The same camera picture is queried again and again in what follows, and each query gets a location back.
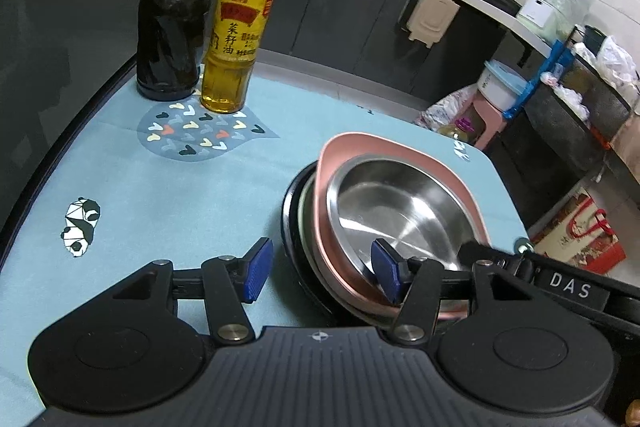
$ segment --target pink stool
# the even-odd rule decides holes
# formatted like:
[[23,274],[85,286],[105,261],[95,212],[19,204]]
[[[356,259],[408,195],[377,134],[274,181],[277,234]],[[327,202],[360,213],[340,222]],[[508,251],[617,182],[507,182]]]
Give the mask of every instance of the pink stool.
[[475,95],[470,97],[460,108],[458,114],[455,115],[452,121],[457,120],[465,116],[465,113],[473,105],[478,116],[484,121],[484,131],[476,140],[474,147],[476,149],[484,149],[489,141],[495,134],[499,133],[507,125],[506,121],[502,118],[502,111],[496,109],[491,103],[482,95],[480,91],[476,91]]

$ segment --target yellow label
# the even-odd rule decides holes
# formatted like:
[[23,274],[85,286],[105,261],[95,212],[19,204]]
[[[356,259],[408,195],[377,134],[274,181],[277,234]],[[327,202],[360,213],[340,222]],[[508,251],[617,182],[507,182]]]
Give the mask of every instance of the yellow label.
[[254,60],[273,0],[218,0],[210,51],[224,60]]

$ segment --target pink bowl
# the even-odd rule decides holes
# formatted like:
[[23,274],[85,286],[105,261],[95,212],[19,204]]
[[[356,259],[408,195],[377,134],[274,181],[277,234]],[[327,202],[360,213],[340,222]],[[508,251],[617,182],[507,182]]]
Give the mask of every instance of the pink bowl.
[[318,244],[318,269],[327,284],[351,306],[361,311],[395,317],[399,308],[393,306],[376,286],[357,272],[344,254],[329,223],[326,190],[334,172],[347,160],[363,154],[378,154],[401,158],[428,172],[449,188],[465,206],[473,220],[480,243],[488,243],[488,234],[478,204],[466,185],[449,167],[432,156],[402,144],[360,132],[338,134],[329,140],[320,153],[314,188],[314,233]]

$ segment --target panda print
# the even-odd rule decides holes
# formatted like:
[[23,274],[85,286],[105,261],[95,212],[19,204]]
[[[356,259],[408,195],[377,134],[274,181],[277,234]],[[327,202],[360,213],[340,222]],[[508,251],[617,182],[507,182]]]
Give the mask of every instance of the panda print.
[[65,248],[80,257],[94,241],[94,228],[100,218],[100,205],[94,200],[78,198],[66,211],[66,227],[60,234]]

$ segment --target stainless steel bowl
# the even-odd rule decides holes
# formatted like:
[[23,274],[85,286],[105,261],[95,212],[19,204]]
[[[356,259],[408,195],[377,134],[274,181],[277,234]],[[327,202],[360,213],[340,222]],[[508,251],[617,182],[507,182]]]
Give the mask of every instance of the stainless steel bowl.
[[316,181],[316,173],[314,172],[309,176],[306,181],[302,192],[300,192],[300,202],[298,203],[298,233],[300,234],[300,243],[302,244],[302,250],[305,253],[306,260],[313,270],[315,276],[318,278],[324,289],[327,290],[338,304],[345,308],[351,315],[365,321],[368,324],[377,326],[383,329],[388,329],[393,321],[393,317],[382,317],[361,311],[354,306],[351,306],[347,301],[342,299],[331,287],[327,284],[322,273],[318,269],[316,264],[316,258],[320,255],[318,252],[318,245],[316,245],[316,238],[313,231],[313,211],[314,211],[314,183]]
[[326,203],[338,244],[373,284],[370,249],[379,237],[406,259],[436,259],[449,270],[461,269],[460,246],[478,238],[455,194],[398,158],[361,155],[346,161],[329,182]]

